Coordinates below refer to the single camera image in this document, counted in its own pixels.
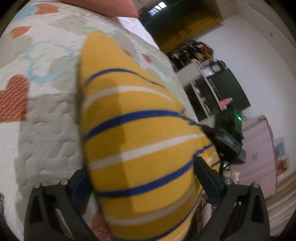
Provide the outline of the person right hand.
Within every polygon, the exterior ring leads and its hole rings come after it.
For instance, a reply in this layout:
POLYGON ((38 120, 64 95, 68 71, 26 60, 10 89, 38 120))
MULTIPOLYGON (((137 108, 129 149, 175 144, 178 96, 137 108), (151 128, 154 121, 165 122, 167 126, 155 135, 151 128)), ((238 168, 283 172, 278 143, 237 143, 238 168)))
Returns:
POLYGON ((224 179, 230 179, 232 182, 235 181, 234 172, 230 169, 224 169, 222 175, 224 179))

